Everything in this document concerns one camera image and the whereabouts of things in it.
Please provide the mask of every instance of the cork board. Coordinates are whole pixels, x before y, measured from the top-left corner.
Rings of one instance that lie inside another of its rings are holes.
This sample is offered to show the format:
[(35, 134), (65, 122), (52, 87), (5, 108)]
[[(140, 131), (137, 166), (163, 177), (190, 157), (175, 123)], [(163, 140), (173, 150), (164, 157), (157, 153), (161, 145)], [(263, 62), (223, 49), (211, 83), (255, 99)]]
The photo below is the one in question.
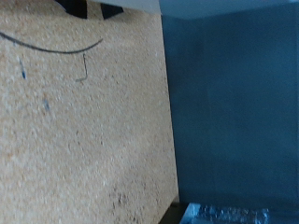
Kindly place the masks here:
[(103, 39), (84, 58), (0, 38), (0, 223), (158, 223), (178, 193), (160, 16), (0, 0), (0, 18), (44, 49)]

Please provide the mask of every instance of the black curved line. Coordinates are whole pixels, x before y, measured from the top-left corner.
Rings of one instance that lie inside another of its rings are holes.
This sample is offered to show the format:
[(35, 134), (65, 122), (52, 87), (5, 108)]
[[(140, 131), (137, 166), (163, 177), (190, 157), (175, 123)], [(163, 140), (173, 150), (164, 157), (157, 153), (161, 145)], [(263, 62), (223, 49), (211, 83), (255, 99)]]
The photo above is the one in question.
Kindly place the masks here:
[(13, 43), (16, 43), (20, 46), (26, 47), (28, 49), (35, 49), (35, 50), (39, 50), (42, 52), (47, 52), (47, 53), (58, 53), (58, 54), (77, 54), (77, 53), (81, 53), (83, 51), (89, 50), (94, 48), (95, 46), (97, 46), (99, 43), (102, 42), (103, 39), (100, 39), (99, 41), (97, 41), (96, 43), (90, 45), (89, 47), (85, 48), (85, 49), (76, 49), (76, 50), (69, 50), (69, 51), (60, 51), (60, 50), (54, 50), (54, 49), (42, 49), (40, 47), (34, 46), (34, 45), (30, 45), (30, 44), (26, 44), (18, 39), (15, 39), (9, 35), (6, 35), (2, 32), (0, 32), (0, 36), (3, 37), (6, 40), (9, 40)]

